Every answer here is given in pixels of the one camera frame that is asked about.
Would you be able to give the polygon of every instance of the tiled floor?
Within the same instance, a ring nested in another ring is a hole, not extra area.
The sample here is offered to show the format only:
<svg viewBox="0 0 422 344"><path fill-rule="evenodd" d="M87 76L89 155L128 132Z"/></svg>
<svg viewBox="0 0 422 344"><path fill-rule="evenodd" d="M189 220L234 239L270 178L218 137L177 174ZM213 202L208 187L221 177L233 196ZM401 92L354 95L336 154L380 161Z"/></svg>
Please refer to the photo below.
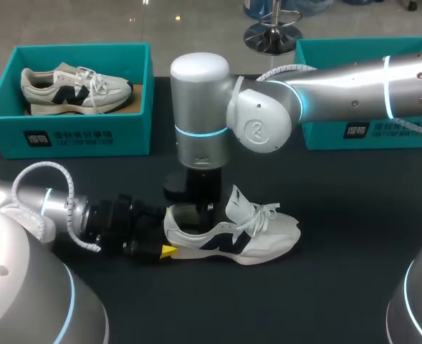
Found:
<svg viewBox="0 0 422 344"><path fill-rule="evenodd" d="M254 23L242 0L0 0L0 76L14 45L150 42L156 75L187 52L223 55L235 74L260 73L292 61L249 50L242 36ZM304 18L306 38L422 35L422 0L407 12L396 0L368 6L335 3Z"/></svg>

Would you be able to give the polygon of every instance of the shoelace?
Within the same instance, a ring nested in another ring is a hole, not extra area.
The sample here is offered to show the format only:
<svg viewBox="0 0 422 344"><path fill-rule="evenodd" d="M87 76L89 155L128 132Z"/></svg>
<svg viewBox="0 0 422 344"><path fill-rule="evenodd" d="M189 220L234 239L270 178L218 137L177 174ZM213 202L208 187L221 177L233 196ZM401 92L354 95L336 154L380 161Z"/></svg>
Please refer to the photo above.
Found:
<svg viewBox="0 0 422 344"><path fill-rule="evenodd" d="M257 234L264 233L268 229L270 219L274 219L277 215L276 209L281 206L279 203L273 204L252 204L255 207L255 215L245 224L238 226L236 229L246 231L252 238Z"/></svg>
<svg viewBox="0 0 422 344"><path fill-rule="evenodd" d="M94 93L100 93L101 95L106 95L108 92L107 85L105 83L104 77L101 74L96 73L94 70L86 67L78 67L77 70L82 70L77 73L79 77L79 83L84 83L87 81L88 77L90 78L90 99L93 105L93 108L96 109L99 113L103 113L97 106L95 102Z"/></svg>

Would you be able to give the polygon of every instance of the sneaker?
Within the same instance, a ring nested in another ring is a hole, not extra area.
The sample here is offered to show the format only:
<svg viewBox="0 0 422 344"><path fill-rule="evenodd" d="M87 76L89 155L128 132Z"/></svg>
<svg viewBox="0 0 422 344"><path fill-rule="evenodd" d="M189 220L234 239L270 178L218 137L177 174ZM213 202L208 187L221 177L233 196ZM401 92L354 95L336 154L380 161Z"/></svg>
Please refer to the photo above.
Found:
<svg viewBox="0 0 422 344"><path fill-rule="evenodd" d="M168 208L165 235L178 248L172 258L219 255L242 265L260 264L287 253L300 237L298 221L277 213L279 204L250 203L236 186L228 201L221 204L221 211L216 205L216 225L204 234L197 234L199 215L194 205Z"/></svg>
<svg viewBox="0 0 422 344"><path fill-rule="evenodd" d="M121 77L97 74L62 63L49 72L21 73L21 91L31 115L110 113L130 102L133 84Z"/></svg>

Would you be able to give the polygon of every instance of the stool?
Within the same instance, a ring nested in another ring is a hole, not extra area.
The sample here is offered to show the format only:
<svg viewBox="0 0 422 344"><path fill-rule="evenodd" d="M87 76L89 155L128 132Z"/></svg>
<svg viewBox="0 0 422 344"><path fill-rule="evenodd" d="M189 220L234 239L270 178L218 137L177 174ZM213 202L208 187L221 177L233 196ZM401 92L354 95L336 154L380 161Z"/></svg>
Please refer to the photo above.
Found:
<svg viewBox="0 0 422 344"><path fill-rule="evenodd" d="M296 14L297 18L284 23L279 21L281 14ZM303 38L303 35L293 24L302 17L298 11L281 9L281 0L273 0L273 11L246 30L244 41L249 48L260 54L277 56L294 52L297 39Z"/></svg>

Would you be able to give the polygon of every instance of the teal shoe box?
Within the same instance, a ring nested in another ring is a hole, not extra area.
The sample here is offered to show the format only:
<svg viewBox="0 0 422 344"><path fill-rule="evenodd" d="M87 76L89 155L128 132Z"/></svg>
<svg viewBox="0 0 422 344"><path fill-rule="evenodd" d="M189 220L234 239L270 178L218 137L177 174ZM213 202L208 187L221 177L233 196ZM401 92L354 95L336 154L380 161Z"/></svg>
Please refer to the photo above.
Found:
<svg viewBox="0 0 422 344"><path fill-rule="evenodd" d="M53 70L61 62L143 84L140 112L24 115L21 71ZM147 43L16 47L0 79L0 151L7 159L146 155L154 87Z"/></svg>
<svg viewBox="0 0 422 344"><path fill-rule="evenodd" d="M301 39L297 43L294 63L325 69L418 52L422 52L422 37ZM422 126L422 116L404 119ZM421 134L389 119L307 123L302 128L310 150L422 148ZM345 138L348 130L364 130L366 134L363 138Z"/></svg>

